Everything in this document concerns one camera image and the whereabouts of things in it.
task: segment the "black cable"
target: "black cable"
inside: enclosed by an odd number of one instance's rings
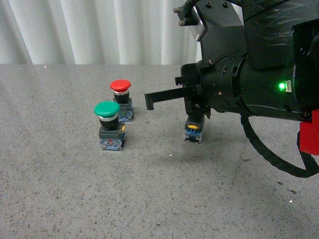
[[[267,148],[267,146],[262,143],[262,141],[259,139],[253,128],[251,127],[248,115],[241,115],[241,124],[244,127],[247,138],[249,139],[253,147],[257,150],[257,152],[279,170],[282,170],[299,178],[308,178],[319,173],[319,166],[314,158],[310,154],[300,151],[299,133],[297,136],[297,146],[306,169],[296,167],[289,162],[286,162],[282,158],[278,157],[269,148]]]
[[[200,0],[187,0],[184,4],[185,10],[189,11],[192,10],[192,8],[195,6],[197,2]]]

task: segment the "red push button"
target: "red push button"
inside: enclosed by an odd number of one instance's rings
[[[110,84],[110,88],[116,92],[127,91],[131,87],[131,83],[128,80],[116,80]]]
[[[319,155],[319,110],[312,112],[312,120],[300,123],[300,151]]]

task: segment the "green push button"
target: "green push button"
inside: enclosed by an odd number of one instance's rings
[[[97,104],[94,108],[94,113],[97,116],[109,118],[116,115],[120,110],[120,105],[113,101],[104,101]]]

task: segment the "curtain fold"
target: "curtain fold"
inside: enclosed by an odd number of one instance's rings
[[[172,12],[184,2],[0,0],[0,64],[193,63],[200,45]]]

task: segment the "screw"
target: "screw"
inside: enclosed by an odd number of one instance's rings
[[[309,117],[310,116],[310,112],[309,111],[306,111],[306,112],[304,112],[304,117]]]
[[[308,56],[309,55],[309,52],[308,52],[307,48],[305,48],[305,47],[300,48],[300,53],[303,56]]]

